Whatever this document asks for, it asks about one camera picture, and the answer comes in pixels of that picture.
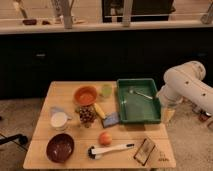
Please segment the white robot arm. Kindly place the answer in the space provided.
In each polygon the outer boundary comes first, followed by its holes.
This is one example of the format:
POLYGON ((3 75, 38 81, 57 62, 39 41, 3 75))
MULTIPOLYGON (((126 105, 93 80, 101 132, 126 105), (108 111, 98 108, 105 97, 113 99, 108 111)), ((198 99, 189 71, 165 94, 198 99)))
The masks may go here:
POLYGON ((161 121, 168 123, 184 98, 213 114, 213 87, 203 82, 205 67, 199 61, 190 61, 172 67, 164 73, 165 84, 157 93, 161 104, 161 121))

